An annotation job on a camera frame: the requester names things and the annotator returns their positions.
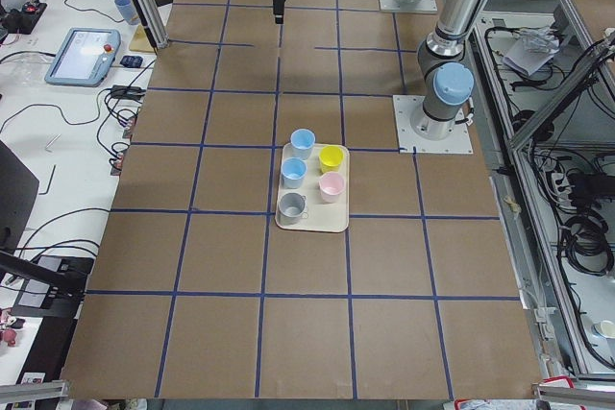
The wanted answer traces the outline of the wooden cup stand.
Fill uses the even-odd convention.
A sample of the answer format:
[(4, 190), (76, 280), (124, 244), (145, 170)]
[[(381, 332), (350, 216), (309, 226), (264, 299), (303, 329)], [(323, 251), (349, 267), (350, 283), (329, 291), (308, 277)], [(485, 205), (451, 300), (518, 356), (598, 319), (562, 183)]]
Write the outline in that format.
[(157, 51), (157, 43), (151, 42), (148, 34), (148, 30), (142, 25), (138, 25), (129, 43), (129, 50), (138, 53), (155, 53)]

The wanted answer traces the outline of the far light blue cup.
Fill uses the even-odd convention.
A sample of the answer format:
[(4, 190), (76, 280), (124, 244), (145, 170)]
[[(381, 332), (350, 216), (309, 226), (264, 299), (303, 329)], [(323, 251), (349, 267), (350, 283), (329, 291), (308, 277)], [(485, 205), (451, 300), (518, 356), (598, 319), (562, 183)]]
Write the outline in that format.
[(309, 129), (295, 130), (290, 136), (291, 152), (294, 157), (307, 160), (315, 144), (315, 134)]

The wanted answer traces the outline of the light blue cup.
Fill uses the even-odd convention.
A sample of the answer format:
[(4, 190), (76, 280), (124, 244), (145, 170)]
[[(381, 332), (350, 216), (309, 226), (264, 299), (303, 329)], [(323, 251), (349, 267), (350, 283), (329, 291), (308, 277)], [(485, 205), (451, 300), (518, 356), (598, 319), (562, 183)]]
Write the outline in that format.
[(298, 157), (286, 159), (281, 168), (283, 186), (288, 189), (300, 188), (307, 170), (307, 165), (302, 159)]
[(290, 136), (291, 152), (294, 157), (307, 160), (315, 144), (315, 134), (309, 129), (295, 130)]

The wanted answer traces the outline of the blue cup on desk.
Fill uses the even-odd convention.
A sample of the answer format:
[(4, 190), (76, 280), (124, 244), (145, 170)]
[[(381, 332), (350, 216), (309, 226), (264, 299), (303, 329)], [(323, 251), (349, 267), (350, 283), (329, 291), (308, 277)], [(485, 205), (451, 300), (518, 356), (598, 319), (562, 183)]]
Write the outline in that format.
[(114, 0), (114, 5), (127, 24), (135, 25), (139, 22), (132, 0)]

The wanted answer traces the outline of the yellow plastic cup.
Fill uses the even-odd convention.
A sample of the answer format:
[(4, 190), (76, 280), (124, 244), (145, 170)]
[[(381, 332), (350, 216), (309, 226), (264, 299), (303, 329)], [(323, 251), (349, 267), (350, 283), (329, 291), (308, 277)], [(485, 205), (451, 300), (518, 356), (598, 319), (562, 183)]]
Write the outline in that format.
[(337, 145), (326, 145), (318, 156), (322, 174), (337, 172), (344, 160), (344, 151)]

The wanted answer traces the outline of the near light blue cup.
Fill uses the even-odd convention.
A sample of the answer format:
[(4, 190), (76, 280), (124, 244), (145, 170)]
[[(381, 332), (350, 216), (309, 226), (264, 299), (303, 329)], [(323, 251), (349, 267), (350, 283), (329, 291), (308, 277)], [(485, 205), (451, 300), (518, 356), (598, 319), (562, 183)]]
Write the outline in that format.
[(307, 170), (307, 165), (302, 159), (298, 157), (286, 159), (281, 168), (283, 186), (288, 189), (300, 188)]

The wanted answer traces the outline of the pink plastic cup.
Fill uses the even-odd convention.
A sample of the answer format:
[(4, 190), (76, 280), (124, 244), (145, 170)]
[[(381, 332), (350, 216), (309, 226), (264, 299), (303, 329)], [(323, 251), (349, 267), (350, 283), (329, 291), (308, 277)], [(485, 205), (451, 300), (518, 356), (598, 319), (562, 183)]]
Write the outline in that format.
[(344, 177), (338, 172), (323, 174), (318, 182), (321, 199), (328, 204), (337, 202), (346, 188)]

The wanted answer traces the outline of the grey plastic cup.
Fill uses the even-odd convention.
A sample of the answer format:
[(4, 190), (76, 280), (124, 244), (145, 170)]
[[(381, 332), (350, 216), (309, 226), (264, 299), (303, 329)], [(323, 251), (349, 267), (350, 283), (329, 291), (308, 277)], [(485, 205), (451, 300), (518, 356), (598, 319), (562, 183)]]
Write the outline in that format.
[(281, 226), (298, 224), (308, 217), (308, 204), (305, 196), (299, 193), (286, 193), (278, 201), (278, 222)]

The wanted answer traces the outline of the near blue teach pendant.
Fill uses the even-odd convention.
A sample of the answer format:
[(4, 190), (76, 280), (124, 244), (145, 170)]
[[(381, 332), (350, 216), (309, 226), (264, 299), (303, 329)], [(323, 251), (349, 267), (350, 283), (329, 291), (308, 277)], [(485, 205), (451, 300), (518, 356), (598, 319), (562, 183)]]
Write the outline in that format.
[(44, 77), (47, 84), (98, 86), (121, 44), (115, 29), (71, 28)]

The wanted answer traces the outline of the crumpled white paper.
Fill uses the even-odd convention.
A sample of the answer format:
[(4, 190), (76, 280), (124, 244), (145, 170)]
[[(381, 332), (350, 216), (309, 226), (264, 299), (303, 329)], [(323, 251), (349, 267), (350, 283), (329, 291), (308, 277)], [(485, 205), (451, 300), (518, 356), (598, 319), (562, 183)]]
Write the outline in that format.
[(525, 76), (537, 72), (559, 50), (559, 39), (548, 26), (538, 29), (520, 28), (513, 34), (516, 41), (504, 54), (502, 63)]

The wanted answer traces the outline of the black monitor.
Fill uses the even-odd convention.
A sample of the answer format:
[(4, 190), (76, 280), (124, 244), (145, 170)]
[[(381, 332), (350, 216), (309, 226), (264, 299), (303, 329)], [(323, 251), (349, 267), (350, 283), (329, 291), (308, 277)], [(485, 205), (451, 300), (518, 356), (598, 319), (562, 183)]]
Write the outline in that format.
[(39, 181), (4, 143), (0, 168), (1, 250), (13, 253), (34, 208)]

